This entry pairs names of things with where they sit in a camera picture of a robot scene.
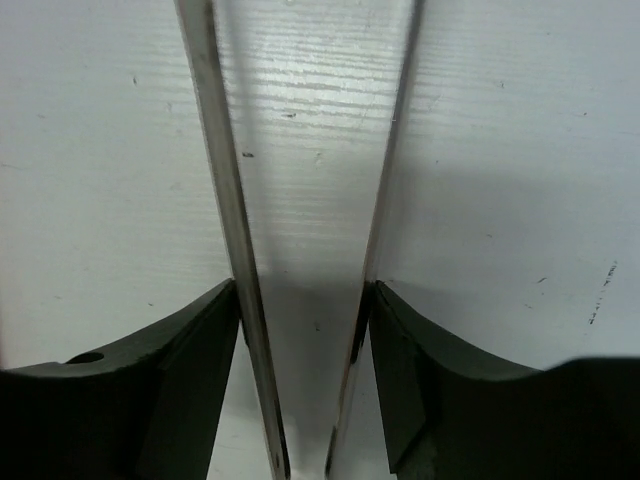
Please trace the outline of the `metal serving tongs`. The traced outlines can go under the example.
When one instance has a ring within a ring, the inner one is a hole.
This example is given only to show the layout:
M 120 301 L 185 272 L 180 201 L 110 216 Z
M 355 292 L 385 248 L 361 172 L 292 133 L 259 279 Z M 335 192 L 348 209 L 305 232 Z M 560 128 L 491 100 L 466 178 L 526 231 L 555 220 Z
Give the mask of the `metal serving tongs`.
M 275 370 L 259 286 L 255 250 L 250 233 L 245 196 L 231 126 L 227 94 L 216 34 L 216 11 L 211 1 L 178 1 L 175 4 L 189 60 L 209 168 L 220 215 L 231 271 L 235 279 L 241 319 L 248 346 L 272 476 L 291 476 Z M 374 285 L 381 257 L 382 230 L 388 194 L 397 164 L 399 144 L 408 117 L 415 79 L 417 49 L 426 4 L 411 5 L 393 113 L 386 140 L 371 227 L 363 261 L 357 315 L 338 396 L 335 421 L 327 449 L 324 476 L 336 479 L 348 430 L 361 352 L 373 312 Z

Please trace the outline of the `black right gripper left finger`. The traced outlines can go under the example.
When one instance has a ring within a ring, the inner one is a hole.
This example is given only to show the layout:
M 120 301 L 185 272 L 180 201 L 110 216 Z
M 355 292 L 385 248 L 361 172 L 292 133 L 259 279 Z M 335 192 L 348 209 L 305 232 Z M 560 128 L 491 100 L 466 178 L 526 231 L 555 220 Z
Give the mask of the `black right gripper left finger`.
M 205 478 L 238 328 L 228 280 L 67 362 L 3 370 L 2 477 Z

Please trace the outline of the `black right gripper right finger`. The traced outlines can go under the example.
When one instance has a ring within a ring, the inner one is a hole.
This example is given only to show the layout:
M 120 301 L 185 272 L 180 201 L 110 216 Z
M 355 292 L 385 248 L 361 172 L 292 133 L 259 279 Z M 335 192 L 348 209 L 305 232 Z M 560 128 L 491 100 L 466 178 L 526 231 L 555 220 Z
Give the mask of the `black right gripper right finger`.
M 371 349 L 399 479 L 635 479 L 639 362 L 536 370 L 488 353 L 372 289 Z

